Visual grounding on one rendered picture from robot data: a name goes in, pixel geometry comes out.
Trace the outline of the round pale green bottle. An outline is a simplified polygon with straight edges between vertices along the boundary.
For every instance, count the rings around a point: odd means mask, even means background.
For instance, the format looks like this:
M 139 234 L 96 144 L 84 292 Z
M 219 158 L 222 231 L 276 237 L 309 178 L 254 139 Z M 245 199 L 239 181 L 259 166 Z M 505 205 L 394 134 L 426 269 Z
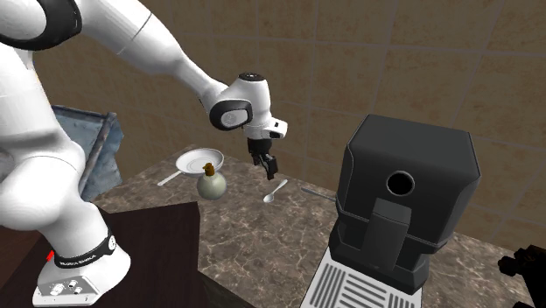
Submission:
M 205 173 L 198 179 L 199 196 L 205 200 L 218 200 L 227 190 L 225 177 L 214 169 L 211 163 L 203 166 Z

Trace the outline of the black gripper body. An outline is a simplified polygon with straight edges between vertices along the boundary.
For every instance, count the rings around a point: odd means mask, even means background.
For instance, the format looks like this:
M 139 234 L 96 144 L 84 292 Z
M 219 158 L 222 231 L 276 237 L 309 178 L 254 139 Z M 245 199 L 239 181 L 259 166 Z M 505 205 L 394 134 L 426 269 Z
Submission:
M 271 156 L 270 148 L 272 141 L 270 139 L 252 139 L 248 138 L 248 152 L 253 159 L 254 165 L 268 165 Z

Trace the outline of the black coffee machine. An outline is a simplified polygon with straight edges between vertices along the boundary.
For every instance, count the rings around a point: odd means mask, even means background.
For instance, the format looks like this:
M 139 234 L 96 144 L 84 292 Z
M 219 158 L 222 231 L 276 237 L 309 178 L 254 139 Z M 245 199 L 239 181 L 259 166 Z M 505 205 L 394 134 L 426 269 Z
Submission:
M 299 308 L 422 308 L 430 257 L 480 177 L 470 133 L 367 115 L 346 144 L 337 219 Z

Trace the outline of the dark brown robot stand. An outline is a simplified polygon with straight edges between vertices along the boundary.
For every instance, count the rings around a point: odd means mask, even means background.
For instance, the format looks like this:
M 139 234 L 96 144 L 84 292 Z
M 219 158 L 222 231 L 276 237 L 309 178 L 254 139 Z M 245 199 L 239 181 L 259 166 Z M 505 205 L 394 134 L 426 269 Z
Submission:
M 129 272 L 94 304 L 59 308 L 255 308 L 198 271 L 197 203 L 101 214 L 131 258 Z M 32 295 L 50 250 L 39 238 L 0 289 L 0 308 L 38 308 Z

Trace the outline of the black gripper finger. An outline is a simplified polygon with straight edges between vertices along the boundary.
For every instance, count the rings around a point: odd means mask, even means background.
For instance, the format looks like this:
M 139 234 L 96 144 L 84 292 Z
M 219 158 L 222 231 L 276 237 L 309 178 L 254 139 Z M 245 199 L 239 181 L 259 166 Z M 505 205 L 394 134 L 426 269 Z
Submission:
M 261 153 L 258 155 L 258 161 L 266 171 L 267 180 L 272 180 L 278 172 L 277 159 L 269 153 Z

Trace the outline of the white spoon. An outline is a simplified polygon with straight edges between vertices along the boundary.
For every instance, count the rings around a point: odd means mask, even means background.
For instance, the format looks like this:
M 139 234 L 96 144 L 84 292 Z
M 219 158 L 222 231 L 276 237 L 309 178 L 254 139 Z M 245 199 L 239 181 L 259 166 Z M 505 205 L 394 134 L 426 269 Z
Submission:
M 270 202 L 272 202 L 272 201 L 274 200 L 274 198 L 275 198 L 275 193 L 276 193 L 279 189 L 283 188 L 283 187 L 287 184 L 287 182 L 288 182 L 288 180 L 287 180 L 287 179 L 284 179 L 280 184 L 277 185 L 277 187 L 276 187 L 272 192 L 270 192 L 269 194 L 265 195 L 265 196 L 263 197 L 262 201 L 263 201 L 264 203 L 270 203 Z

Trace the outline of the grey metal utensil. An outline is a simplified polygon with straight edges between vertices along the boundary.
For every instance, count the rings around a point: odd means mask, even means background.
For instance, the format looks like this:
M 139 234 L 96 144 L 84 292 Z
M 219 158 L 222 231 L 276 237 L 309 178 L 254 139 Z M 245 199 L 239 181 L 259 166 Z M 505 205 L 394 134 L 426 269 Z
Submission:
M 308 188 L 305 188 L 305 187 L 301 187 L 301 191 L 302 191 L 302 192 L 305 192 L 305 193 L 309 193 L 309 194 L 311 194 L 311 195 L 319 196 L 319 197 L 321 197 L 321 198 L 324 198 L 324 199 L 326 199 L 326 200 L 330 200 L 330 201 L 332 201 L 332 202 L 335 202 L 335 201 L 336 201 L 336 199 L 333 198 L 333 197 L 324 195 L 324 194 L 319 193 L 319 192 L 315 192 L 315 191 L 313 191 L 313 190 L 311 190 L 311 189 L 308 189 Z

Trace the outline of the white frying pan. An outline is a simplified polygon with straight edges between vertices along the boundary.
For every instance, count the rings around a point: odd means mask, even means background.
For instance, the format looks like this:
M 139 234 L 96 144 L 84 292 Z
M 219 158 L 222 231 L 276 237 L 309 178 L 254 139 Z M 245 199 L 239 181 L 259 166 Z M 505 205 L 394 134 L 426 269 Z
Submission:
M 182 174 L 190 178 L 198 178 L 205 173 L 203 167 L 210 163 L 215 170 L 219 170 L 224 162 L 224 155 L 215 149 L 199 148 L 189 150 L 182 154 L 176 160 L 177 171 L 157 183 L 158 186 L 163 186 L 170 180 Z

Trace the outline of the black angular object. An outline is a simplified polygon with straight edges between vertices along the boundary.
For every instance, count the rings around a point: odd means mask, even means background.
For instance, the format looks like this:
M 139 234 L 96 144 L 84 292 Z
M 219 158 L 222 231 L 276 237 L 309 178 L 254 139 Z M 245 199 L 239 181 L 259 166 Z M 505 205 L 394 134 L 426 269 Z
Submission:
M 521 275 L 534 306 L 518 301 L 513 308 L 546 308 L 546 249 L 535 245 L 519 248 L 513 257 L 503 256 L 498 262 L 502 274 Z

